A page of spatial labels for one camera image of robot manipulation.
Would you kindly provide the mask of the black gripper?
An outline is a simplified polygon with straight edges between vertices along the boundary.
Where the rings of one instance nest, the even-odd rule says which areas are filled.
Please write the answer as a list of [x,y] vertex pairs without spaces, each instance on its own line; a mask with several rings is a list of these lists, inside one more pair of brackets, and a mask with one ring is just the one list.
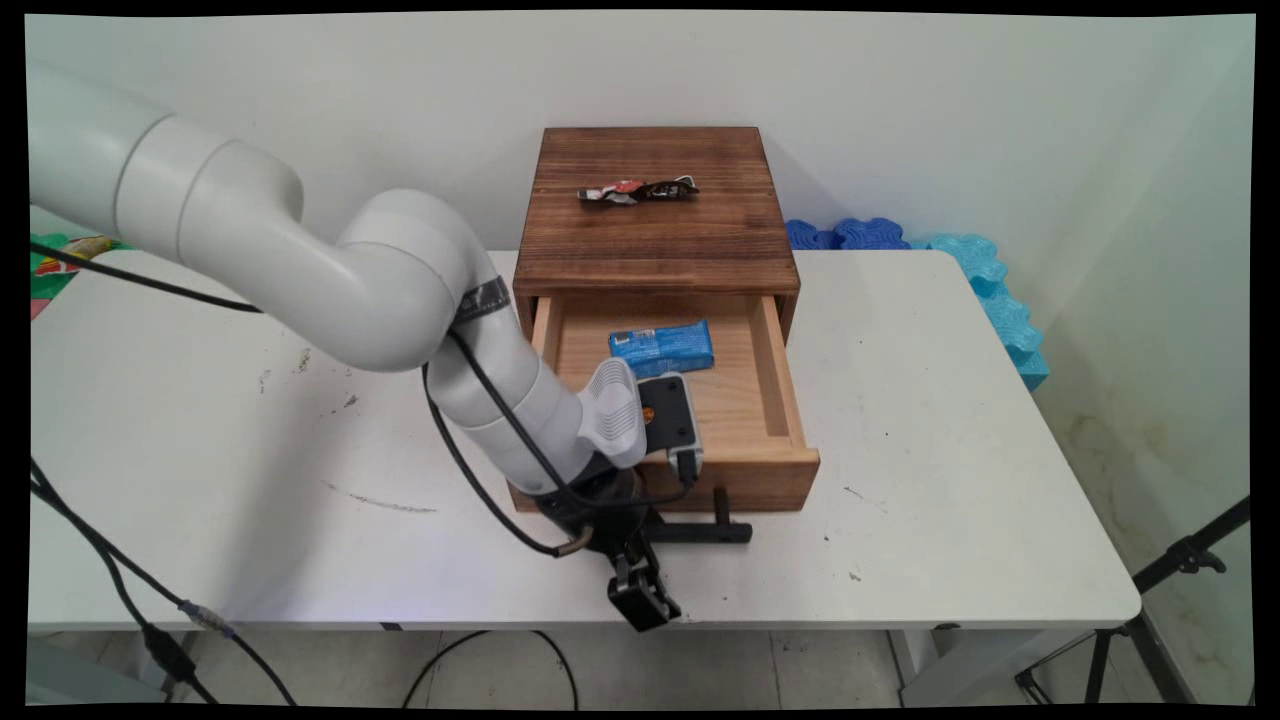
[[[662,502],[649,492],[643,474],[614,468],[603,457],[593,459],[564,489],[538,497],[538,510],[570,537],[564,555],[593,551],[613,559],[608,600],[640,633],[681,616],[643,532],[649,507]],[[627,560],[641,556],[639,564]]]

